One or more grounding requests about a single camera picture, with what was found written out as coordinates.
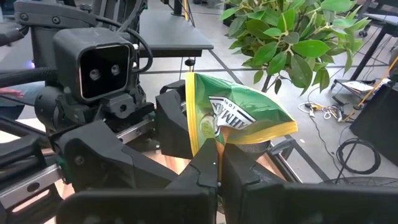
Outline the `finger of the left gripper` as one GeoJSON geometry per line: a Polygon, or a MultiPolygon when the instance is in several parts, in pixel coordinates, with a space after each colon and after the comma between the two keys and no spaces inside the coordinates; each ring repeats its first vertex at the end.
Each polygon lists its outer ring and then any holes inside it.
{"type": "Polygon", "coordinates": [[[55,150],[75,191],[86,189],[163,189],[177,174],[120,141],[103,122],[55,135],[55,150]]]}
{"type": "Polygon", "coordinates": [[[155,129],[163,155],[191,159],[193,157],[186,113],[185,80],[163,86],[155,98],[155,129]]]}

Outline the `black case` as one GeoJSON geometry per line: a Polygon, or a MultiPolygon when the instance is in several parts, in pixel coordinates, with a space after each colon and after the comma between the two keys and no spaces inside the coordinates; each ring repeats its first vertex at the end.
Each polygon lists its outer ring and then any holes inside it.
{"type": "Polygon", "coordinates": [[[383,84],[350,129],[378,150],[398,150],[398,83],[383,84]]]}

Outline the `black desk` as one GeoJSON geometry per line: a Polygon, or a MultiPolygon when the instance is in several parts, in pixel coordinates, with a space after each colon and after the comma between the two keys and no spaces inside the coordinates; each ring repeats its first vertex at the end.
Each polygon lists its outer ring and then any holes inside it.
{"type": "Polygon", "coordinates": [[[168,11],[145,10],[139,21],[139,34],[153,57],[200,57],[214,46],[193,25],[168,11]]]}

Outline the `person's hand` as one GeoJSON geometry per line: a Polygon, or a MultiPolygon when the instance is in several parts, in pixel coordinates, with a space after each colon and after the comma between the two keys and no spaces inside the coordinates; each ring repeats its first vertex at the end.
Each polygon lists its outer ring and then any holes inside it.
{"type": "Polygon", "coordinates": [[[6,96],[14,96],[17,98],[22,98],[24,95],[21,91],[19,90],[13,90],[9,88],[0,88],[0,95],[6,95],[6,96]]]}

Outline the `green potted plant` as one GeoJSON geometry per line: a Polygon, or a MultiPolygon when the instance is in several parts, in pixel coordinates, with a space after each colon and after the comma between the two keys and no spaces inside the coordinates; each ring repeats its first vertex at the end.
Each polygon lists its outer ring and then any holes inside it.
{"type": "Polygon", "coordinates": [[[243,66],[256,69],[254,82],[266,78],[263,91],[278,92],[289,80],[305,93],[330,84],[327,65],[346,55],[344,71],[363,46],[356,37],[370,23],[359,17],[356,0],[221,0],[220,19],[230,20],[230,49],[247,56],[243,66]]]}

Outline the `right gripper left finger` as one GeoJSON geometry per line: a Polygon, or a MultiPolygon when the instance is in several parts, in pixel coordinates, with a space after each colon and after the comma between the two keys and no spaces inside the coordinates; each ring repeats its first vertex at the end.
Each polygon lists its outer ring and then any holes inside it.
{"type": "Polygon", "coordinates": [[[56,224],[216,224],[218,153],[207,139],[164,189],[88,190],[66,199],[56,224]]]}

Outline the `green yellow tea packet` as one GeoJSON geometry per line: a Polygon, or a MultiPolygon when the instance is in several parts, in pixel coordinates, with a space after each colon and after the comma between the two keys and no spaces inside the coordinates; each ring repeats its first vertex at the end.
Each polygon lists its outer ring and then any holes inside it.
{"type": "Polygon", "coordinates": [[[185,96],[193,155],[207,139],[258,144],[298,131],[276,98],[248,86],[190,72],[185,74],[185,96]]]}

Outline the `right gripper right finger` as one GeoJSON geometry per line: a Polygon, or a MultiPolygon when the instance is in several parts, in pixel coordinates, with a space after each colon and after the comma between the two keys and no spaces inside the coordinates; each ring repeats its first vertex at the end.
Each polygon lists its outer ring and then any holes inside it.
{"type": "Polygon", "coordinates": [[[232,144],[222,165],[227,224],[398,224],[398,188],[286,182],[232,144]]]}

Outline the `black floor fan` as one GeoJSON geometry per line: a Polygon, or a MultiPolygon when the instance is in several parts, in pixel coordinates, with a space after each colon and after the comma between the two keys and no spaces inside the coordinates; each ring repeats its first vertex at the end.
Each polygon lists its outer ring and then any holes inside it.
{"type": "Polygon", "coordinates": [[[375,187],[396,187],[398,179],[391,177],[342,177],[339,179],[325,180],[322,184],[358,185],[375,187]]]}

